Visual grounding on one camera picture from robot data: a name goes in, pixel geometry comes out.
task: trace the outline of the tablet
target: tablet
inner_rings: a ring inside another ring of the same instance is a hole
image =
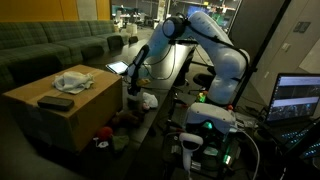
[[[117,61],[107,64],[106,67],[113,73],[122,75],[127,71],[128,64],[123,61]]]

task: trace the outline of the floor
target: floor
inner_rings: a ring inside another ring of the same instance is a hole
[[[138,38],[144,39],[151,36],[153,30],[145,27],[138,29]],[[210,64],[208,57],[202,48],[197,48],[194,61],[199,63]],[[179,86],[172,92],[178,92],[180,95],[189,96],[186,92],[191,89],[199,89],[200,86],[192,81],[192,77],[198,72],[207,72],[205,66],[191,64],[190,71],[187,73],[186,79],[189,80],[189,86]],[[153,130],[150,132],[139,149],[133,164],[126,174],[125,179],[162,179],[164,163],[161,159],[161,145],[163,141],[162,130],[164,122],[167,120],[168,111],[171,105],[172,96],[169,95],[165,105],[161,109]],[[262,100],[255,92],[254,87],[249,83],[239,100],[238,105],[242,108],[245,106],[254,107],[260,110],[263,107]],[[175,117],[178,120],[183,119],[185,109],[176,108]],[[94,176],[85,177],[80,175],[81,172],[74,171],[72,168],[62,166],[54,159],[47,159],[39,155],[33,148],[31,143],[26,140],[15,121],[11,119],[6,105],[2,101],[0,103],[0,179],[3,180],[20,180],[20,179],[96,179]],[[103,159],[99,159],[101,165],[104,164]],[[181,173],[177,173],[173,179],[183,179]]]

